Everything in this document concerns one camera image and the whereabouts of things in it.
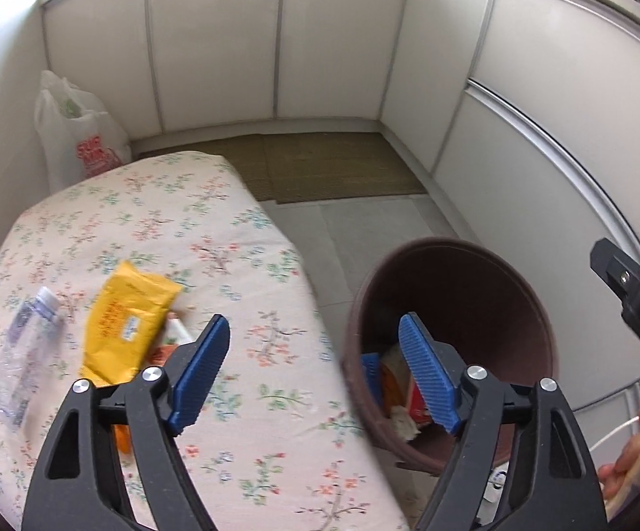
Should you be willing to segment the right hand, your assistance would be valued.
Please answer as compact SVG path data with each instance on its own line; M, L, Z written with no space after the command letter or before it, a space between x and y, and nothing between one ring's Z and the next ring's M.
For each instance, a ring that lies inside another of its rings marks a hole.
M638 415L640 428L640 411ZM608 518L612 519L640 492L640 432L630 437L614 463L597 470Z

